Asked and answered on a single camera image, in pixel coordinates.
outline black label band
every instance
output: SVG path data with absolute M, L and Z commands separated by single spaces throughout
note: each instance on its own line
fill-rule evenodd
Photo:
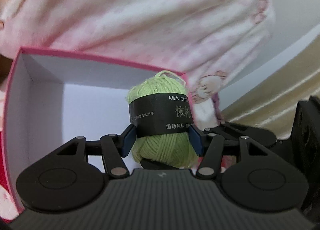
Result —
M 129 105 L 129 113 L 138 138 L 187 132 L 193 124 L 188 97 L 179 93 L 140 97 Z

